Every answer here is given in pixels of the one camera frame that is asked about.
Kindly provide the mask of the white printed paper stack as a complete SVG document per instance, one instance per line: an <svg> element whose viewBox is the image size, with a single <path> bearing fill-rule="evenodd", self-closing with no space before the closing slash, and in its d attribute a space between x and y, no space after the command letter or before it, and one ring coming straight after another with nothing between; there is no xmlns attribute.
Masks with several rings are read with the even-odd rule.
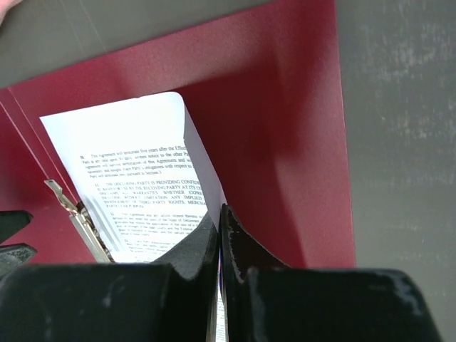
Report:
<svg viewBox="0 0 456 342"><path fill-rule="evenodd" d="M113 263L152 263L209 216L224 193L182 96L147 95L41 122ZM225 340L219 292L216 338Z"/></svg>

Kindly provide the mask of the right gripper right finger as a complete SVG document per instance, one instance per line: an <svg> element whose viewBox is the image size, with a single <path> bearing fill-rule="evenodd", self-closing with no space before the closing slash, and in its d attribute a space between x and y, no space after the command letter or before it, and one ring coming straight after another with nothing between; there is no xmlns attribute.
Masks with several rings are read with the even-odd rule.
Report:
<svg viewBox="0 0 456 342"><path fill-rule="evenodd" d="M394 269L297 269L220 212L228 341L440 341L415 282Z"/></svg>

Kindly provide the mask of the red plastic folder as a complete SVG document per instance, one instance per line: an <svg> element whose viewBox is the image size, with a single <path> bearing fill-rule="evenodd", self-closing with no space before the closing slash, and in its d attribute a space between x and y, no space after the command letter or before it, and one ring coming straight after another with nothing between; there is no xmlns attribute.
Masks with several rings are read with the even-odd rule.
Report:
<svg viewBox="0 0 456 342"><path fill-rule="evenodd" d="M92 256L44 184L75 190L39 118L167 90L228 203L295 267L355 265L334 1L16 1L1 15L1 208L36 263Z"/></svg>

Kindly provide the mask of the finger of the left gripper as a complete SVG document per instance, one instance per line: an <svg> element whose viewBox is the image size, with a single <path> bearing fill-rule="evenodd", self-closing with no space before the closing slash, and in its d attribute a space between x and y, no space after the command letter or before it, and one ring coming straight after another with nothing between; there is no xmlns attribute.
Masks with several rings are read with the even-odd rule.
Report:
<svg viewBox="0 0 456 342"><path fill-rule="evenodd" d="M8 273L26 263L36 254L37 250L35 248L24 243L1 246L0 277L4 278Z"/></svg>
<svg viewBox="0 0 456 342"><path fill-rule="evenodd" d="M27 226L33 215L25 210L0 212L0 240L6 241Z"/></svg>

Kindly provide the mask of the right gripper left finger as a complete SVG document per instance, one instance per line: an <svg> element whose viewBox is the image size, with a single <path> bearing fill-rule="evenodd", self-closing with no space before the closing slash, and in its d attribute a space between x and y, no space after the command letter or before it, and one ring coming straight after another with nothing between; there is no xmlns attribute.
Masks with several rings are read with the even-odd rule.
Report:
<svg viewBox="0 0 456 342"><path fill-rule="evenodd" d="M209 216L145 264L29 264L1 281L3 341L213 341L218 234Z"/></svg>

